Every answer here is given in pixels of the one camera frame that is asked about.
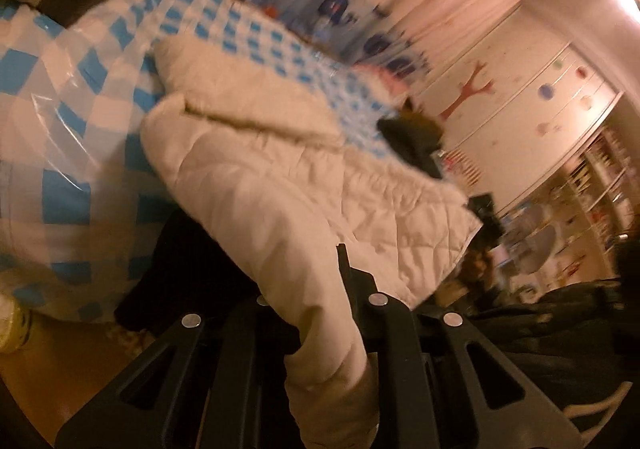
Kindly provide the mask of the white quilted down jacket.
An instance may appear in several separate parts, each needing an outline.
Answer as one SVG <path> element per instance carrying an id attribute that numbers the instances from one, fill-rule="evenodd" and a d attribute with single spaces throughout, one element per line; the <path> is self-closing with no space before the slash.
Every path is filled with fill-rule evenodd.
<path id="1" fill-rule="evenodd" d="M 345 245 L 378 288 L 416 307 L 454 270 L 480 220 L 456 186 L 349 146 L 321 92 L 221 46 L 153 48 L 166 94 L 142 146 L 174 200 L 299 333 L 285 358 L 308 448 L 365 448 L 378 385 L 338 270 Z"/>

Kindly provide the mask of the black folded garment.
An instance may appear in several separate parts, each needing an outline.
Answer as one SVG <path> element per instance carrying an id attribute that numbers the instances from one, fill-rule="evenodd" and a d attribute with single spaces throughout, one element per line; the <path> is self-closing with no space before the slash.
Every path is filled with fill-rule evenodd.
<path id="1" fill-rule="evenodd" d="M 235 265 L 205 229 L 180 208 L 170 211 L 142 276 L 117 305 L 114 318 L 131 332 L 160 337 L 189 313 L 219 334 L 246 323 L 263 328 L 289 351 L 300 347 L 298 330 L 257 302 L 258 286 Z"/>

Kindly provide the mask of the white electric fan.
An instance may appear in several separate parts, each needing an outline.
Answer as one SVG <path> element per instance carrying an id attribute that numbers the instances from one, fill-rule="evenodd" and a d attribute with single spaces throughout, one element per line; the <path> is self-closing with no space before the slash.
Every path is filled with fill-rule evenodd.
<path id="1" fill-rule="evenodd" d="M 544 291 L 547 284 L 540 270 L 555 253 L 560 235 L 551 207 L 527 203 L 511 210 L 502 222 L 506 229 L 503 243 L 518 274 L 533 279 L 538 290 Z"/>

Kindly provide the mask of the cluttered shelf unit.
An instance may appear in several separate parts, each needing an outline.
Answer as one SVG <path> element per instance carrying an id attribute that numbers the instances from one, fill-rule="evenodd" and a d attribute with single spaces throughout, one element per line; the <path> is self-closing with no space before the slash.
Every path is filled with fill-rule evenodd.
<path id="1" fill-rule="evenodd" d="M 526 301 L 572 284 L 617 277 L 615 250 L 627 239 L 639 204 L 639 180 L 631 157 L 611 126 L 590 141 L 521 203 L 547 204 L 558 224 L 556 251 L 541 268 L 547 288 L 520 276 L 508 258 L 499 268 L 510 291 Z"/>

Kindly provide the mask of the brown plush toy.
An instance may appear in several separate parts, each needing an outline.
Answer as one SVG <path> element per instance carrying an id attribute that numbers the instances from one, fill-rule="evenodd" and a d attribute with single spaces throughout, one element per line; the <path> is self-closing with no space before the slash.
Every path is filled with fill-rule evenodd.
<path id="1" fill-rule="evenodd" d="M 376 128 L 402 161 L 431 178 L 442 179 L 434 154 L 442 147 L 444 130 L 436 120 L 416 109 L 410 97 L 396 116 L 380 118 Z"/>

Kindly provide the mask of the white decorated wardrobe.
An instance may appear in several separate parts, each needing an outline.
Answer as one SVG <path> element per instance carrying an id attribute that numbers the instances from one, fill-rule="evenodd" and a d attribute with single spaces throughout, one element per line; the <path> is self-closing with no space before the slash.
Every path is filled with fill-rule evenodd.
<path id="1" fill-rule="evenodd" d="M 446 167 L 500 213 L 576 153 L 622 93 L 555 28 L 519 8 L 446 68 L 416 104 L 444 128 Z"/>

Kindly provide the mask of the blue white checkered storage bag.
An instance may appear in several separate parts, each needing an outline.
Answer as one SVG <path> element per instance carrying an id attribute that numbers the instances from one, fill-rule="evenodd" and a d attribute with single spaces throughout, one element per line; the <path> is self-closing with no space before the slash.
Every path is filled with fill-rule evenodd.
<path id="1" fill-rule="evenodd" d="M 196 36 L 328 97 L 377 157 L 388 111 L 360 75 L 238 0 L 108 0 L 71 27 L 1 8 L 1 290 L 53 319 L 108 322 L 172 204 L 140 125 L 163 97 L 153 45 Z"/>

